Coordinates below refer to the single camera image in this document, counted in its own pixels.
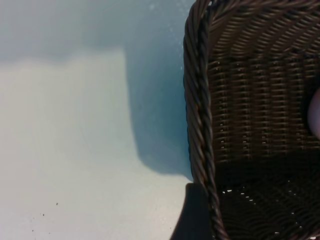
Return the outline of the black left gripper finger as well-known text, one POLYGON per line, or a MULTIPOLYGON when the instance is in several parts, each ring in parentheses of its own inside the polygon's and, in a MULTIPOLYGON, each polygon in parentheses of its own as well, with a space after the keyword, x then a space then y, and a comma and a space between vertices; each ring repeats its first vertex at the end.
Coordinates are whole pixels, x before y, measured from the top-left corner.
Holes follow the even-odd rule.
POLYGON ((179 219, 172 240, 212 240, 208 199, 203 186, 188 183, 179 219))

